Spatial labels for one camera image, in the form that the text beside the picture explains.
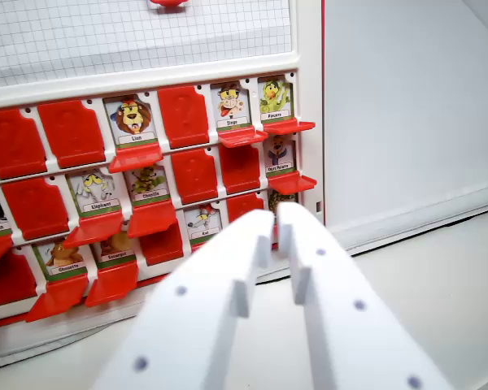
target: cartoon owl card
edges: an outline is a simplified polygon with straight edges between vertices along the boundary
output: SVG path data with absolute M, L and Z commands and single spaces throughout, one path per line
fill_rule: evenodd
M 117 148 L 157 142 L 150 106 L 137 95 L 103 99 Z
M 164 168 L 152 165 L 124 173 L 133 206 L 161 202 L 170 198 Z
M 263 124 L 293 118 L 293 85 L 283 76 L 259 78 L 259 97 Z
M 213 84 L 211 100 L 218 132 L 251 126 L 248 90 L 238 81 Z
M 65 249 L 63 239 L 61 239 L 45 244 L 35 244 L 33 245 L 33 252 L 44 276 L 50 282 L 87 272 L 83 260 L 87 253 L 83 246 Z
M 99 169 L 67 175 L 68 187 L 80 217 L 121 210 L 119 190 L 111 175 Z

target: white plastic frame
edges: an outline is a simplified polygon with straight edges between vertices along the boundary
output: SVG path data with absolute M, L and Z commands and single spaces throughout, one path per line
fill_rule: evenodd
M 90 96 L 94 102 L 96 99 L 101 103 L 101 107 L 98 108 L 97 116 L 102 129 L 103 140 L 105 141 L 105 149 L 107 156 L 107 139 L 111 139 L 110 124 L 108 123 L 107 116 L 104 112 L 102 105 L 103 96 L 119 96 L 125 91 L 139 91 L 137 93 L 148 92 L 150 96 L 155 94 L 155 99 L 153 100 L 153 105 L 150 107 L 152 109 L 152 114 L 155 121 L 155 127 L 163 151 L 165 153 L 164 161 L 169 158 L 169 152 L 165 148 L 165 140 L 168 140 L 163 131 L 162 123 L 159 125 L 158 120 L 161 120 L 160 107 L 157 98 L 156 88 L 170 86 L 170 85 L 208 85 L 207 95 L 209 97 L 209 86 L 212 83 L 223 81 L 223 80 L 245 80 L 250 79 L 249 88 L 253 89 L 253 83 L 256 83 L 256 78 L 258 76 L 275 76 L 286 73 L 295 73 L 296 81 L 293 82 L 293 96 L 294 96 L 294 116 L 297 119 L 303 117 L 305 120 L 311 120 L 316 122 L 316 128 L 312 130 L 301 132 L 296 137 L 297 140 L 297 168 L 304 175 L 310 176 L 318 181 L 316 187 L 312 190 L 306 191 L 304 194 L 298 195 L 298 200 L 304 204 L 314 215 L 316 215 L 320 221 L 323 221 L 323 209 L 324 209 L 324 196 L 323 196 L 323 148 L 322 146 L 322 105 L 315 104 L 314 97 L 321 96 L 321 30 L 320 30 L 320 18 L 321 18 L 321 4 L 320 2 L 301 2 L 297 0 L 290 0 L 290 18 L 291 18 L 291 32 L 292 32 L 292 47 L 293 51 L 286 54 L 271 54 L 264 55 L 261 57 L 254 58 L 240 58 L 237 60 L 225 60 L 217 63 L 198 63 L 190 64 L 185 66 L 176 67 L 165 67 L 159 69 L 150 69 L 144 71 L 131 71 L 123 72 L 122 77 L 119 73 L 116 74 L 106 74 L 98 76 L 87 76 L 82 78 L 74 78 L 68 80 L 52 80 L 44 81 L 35 84 L 21 84 L 11 87 L 0 88 L 0 108 L 8 106 L 33 106 L 39 102 L 48 102 L 54 100 L 79 98 Z M 257 102 L 253 101 L 253 98 L 258 99 L 253 96 L 253 91 L 250 91 L 250 101 L 251 101 L 251 114 L 252 123 L 255 129 L 260 130 L 263 128 L 259 120 L 259 115 L 253 113 L 253 111 L 258 111 L 259 105 Z M 212 110 L 207 107 L 208 118 L 213 116 Z M 213 143 L 204 145 L 195 145 L 186 148 L 174 149 L 173 152 L 178 150 L 187 150 L 199 147 L 206 147 L 209 145 L 214 145 L 217 140 Z M 264 191 L 268 186 L 268 181 L 265 178 L 265 173 L 263 172 L 264 152 L 262 144 L 254 145 L 258 147 L 260 161 L 261 161 L 261 172 L 260 172 L 260 188 L 255 188 L 242 193 L 232 194 L 228 197 L 234 197 L 242 195 L 245 193 L 253 193 L 256 191 L 262 191 L 265 194 L 265 207 L 267 208 L 267 193 Z M 106 167 L 110 162 L 107 158 L 106 162 L 101 162 L 97 164 L 91 164 L 83 167 L 73 167 L 63 170 L 59 170 L 58 173 L 63 174 L 70 171 L 80 171 L 90 169 L 92 167 Z M 165 172 L 167 174 L 168 187 L 170 188 L 172 202 L 174 202 L 174 196 L 172 195 L 172 178 L 170 175 L 170 167 Z M 44 172 L 41 174 L 24 176 L 20 178 L 14 178 L 10 180 L 1 180 L 1 183 L 6 183 L 13 180 L 22 180 L 30 177 L 36 176 L 48 176 L 49 172 Z M 210 199 L 210 202 L 220 200 L 220 199 Z M 195 206 L 197 204 L 206 203 L 206 201 L 200 201 L 196 203 L 189 204 L 187 206 Z M 173 203 L 174 207 L 182 207 L 177 205 L 176 202 Z M 2 205 L 4 213 L 6 216 L 11 215 L 7 204 Z M 180 214 L 182 210 L 177 210 L 176 213 Z M 14 226 L 14 220 L 9 218 L 11 228 Z M 185 227 L 181 227 L 182 237 L 187 236 L 185 234 Z M 55 238 L 56 235 L 52 237 L 43 237 L 39 240 L 33 240 L 30 242 L 42 241 L 48 238 Z M 185 257 L 189 255 L 188 241 L 183 239 L 183 251 Z M 162 264 L 157 264 L 155 266 L 149 266 L 148 268 L 162 266 Z M 158 275 L 158 271 L 152 271 L 150 274 Z M 142 269 L 140 268 L 140 275 L 144 275 Z

